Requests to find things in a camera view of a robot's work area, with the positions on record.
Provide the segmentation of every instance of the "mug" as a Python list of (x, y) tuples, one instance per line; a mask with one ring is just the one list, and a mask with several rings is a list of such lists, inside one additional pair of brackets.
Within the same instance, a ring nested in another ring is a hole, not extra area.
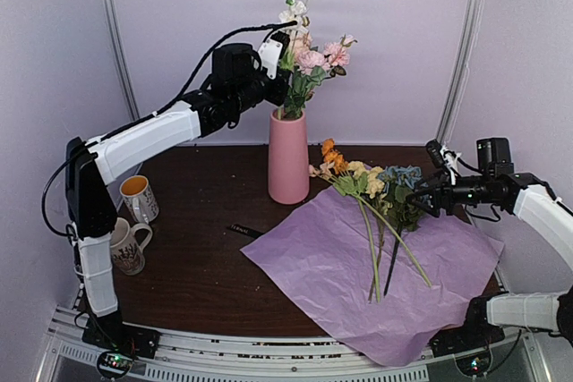
[(140, 174), (122, 182), (119, 191), (125, 205), (138, 223), (149, 224), (159, 215), (159, 206), (150, 187), (150, 182)]
[[(147, 236), (141, 245), (135, 240), (135, 234), (147, 230)], [(150, 243), (153, 230), (147, 224), (139, 223), (133, 227), (124, 218), (117, 218), (114, 231), (111, 233), (109, 247), (114, 264), (126, 275), (137, 275), (145, 267), (143, 250)]]

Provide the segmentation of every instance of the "pink carnation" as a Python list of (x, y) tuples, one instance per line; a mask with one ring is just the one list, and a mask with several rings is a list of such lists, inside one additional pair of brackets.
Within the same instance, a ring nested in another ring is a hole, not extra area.
[(316, 66), (320, 66), (325, 71), (330, 67), (329, 62), (326, 61), (323, 54), (318, 51), (311, 51), (310, 49), (298, 53), (296, 56), (296, 64), (299, 65), (301, 73), (304, 75), (310, 75), (312, 69)]
[(302, 53), (303, 51), (308, 51), (311, 49), (312, 38), (310, 34), (306, 34), (304, 36), (299, 36), (295, 40), (293, 40), (293, 54), (295, 54), (295, 58)]
[(331, 66), (346, 66), (350, 63), (348, 50), (337, 42), (325, 44), (323, 54)]

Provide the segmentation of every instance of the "wrapping paper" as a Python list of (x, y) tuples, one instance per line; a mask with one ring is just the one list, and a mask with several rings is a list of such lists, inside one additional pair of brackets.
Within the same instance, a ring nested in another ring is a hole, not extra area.
[[(373, 216), (371, 224), (377, 234)], [(388, 231), (384, 237), (381, 290), (394, 246)], [(405, 366), (441, 328), (463, 324), (467, 305), (482, 294), (503, 243), (445, 214), (424, 216), (404, 240), (432, 287), (400, 247), (388, 295), (380, 303), (375, 296), (368, 302), (373, 270), (363, 215), (355, 199), (332, 187), (242, 252), (330, 336), (383, 366)]]

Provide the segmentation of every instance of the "orange flower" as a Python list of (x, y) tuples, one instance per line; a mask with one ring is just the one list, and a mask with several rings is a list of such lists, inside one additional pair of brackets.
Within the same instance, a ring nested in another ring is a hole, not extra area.
[(322, 156), (326, 156), (334, 148), (334, 139), (326, 139), (322, 142)]
[(348, 163), (344, 160), (344, 156), (342, 154), (338, 154), (334, 159), (334, 173), (340, 174), (341, 172), (345, 172), (348, 168)]
[(339, 155), (340, 155), (340, 153), (338, 151), (336, 151), (335, 149), (333, 149), (324, 155), (324, 162), (330, 163), (331, 161), (334, 161)]

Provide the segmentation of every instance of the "wooden table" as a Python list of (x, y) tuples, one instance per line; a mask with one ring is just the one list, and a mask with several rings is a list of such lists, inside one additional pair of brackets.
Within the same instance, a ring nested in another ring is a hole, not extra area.
[[(338, 149), (372, 166), (434, 170), (420, 147)], [(114, 273), (126, 322), (216, 335), (326, 335), (241, 253), (252, 239), (226, 229), (237, 223), (267, 232), (296, 207), (269, 197), (267, 154), (266, 146), (185, 147), (143, 165), (160, 213), (144, 270)], [(310, 154), (316, 165), (320, 148)], [(311, 179), (308, 199), (326, 186)], [(125, 208), (120, 216), (133, 221)]]

